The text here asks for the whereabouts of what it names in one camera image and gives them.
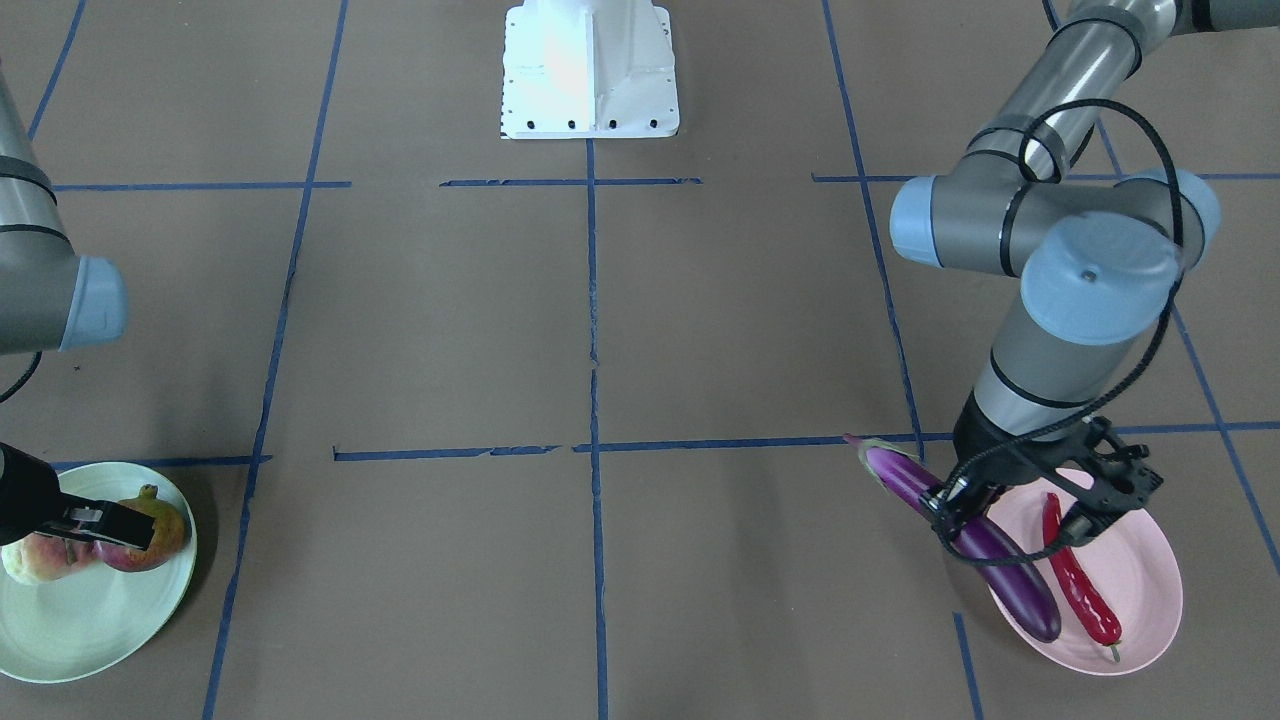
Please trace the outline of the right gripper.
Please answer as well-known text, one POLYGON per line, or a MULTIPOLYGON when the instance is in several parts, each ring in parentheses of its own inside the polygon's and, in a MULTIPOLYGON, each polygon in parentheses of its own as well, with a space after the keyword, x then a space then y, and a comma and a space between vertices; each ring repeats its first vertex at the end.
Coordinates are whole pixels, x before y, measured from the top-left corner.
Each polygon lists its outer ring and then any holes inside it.
POLYGON ((146 551, 155 519, 123 503, 61 495, 51 465, 1 443, 1 544, 41 536, 146 551))

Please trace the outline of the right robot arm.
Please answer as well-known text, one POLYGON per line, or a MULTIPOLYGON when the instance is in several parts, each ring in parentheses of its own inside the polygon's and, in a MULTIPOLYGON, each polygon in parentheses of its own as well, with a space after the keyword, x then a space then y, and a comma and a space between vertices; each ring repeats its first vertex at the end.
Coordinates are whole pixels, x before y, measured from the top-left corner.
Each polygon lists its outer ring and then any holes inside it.
MULTIPOLYGON (((67 237, 52 182, 28 128, 1 86, 1 351, 65 352, 118 341, 129 320, 122 273, 78 254, 67 237)), ((3 446, 3 543, 40 533, 146 550, 155 520, 122 503, 61 491, 44 460, 3 446)))

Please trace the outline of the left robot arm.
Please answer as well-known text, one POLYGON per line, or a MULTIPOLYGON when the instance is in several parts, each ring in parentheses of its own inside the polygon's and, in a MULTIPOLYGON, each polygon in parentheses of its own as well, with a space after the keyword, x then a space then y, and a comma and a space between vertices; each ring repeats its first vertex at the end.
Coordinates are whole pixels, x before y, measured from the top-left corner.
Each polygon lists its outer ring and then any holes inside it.
POLYGON ((1012 486, 1071 489, 1068 464, 1092 483, 1044 556, 1098 538, 1161 486, 1147 448, 1100 411, 1158 351, 1221 208, 1114 95, 1171 37, 1276 24, 1275 1, 1074 1, 956 167, 899 191, 902 258, 1019 282, 954 428, 956 466, 911 498, 954 557, 984 566, 964 530, 1012 486))

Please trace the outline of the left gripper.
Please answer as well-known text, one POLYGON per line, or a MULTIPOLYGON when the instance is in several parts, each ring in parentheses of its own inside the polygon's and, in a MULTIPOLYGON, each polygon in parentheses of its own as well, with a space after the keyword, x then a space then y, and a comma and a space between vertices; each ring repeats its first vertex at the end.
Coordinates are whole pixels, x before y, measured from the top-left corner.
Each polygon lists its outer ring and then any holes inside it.
POLYGON ((983 395, 974 389, 954 425, 957 461, 946 480, 925 491, 931 528, 943 548, 961 561, 1001 559, 980 519, 1009 488, 1038 480, 1042 470, 1027 455, 1029 439, 1014 439, 1051 420, 1051 409, 1010 391, 983 395))

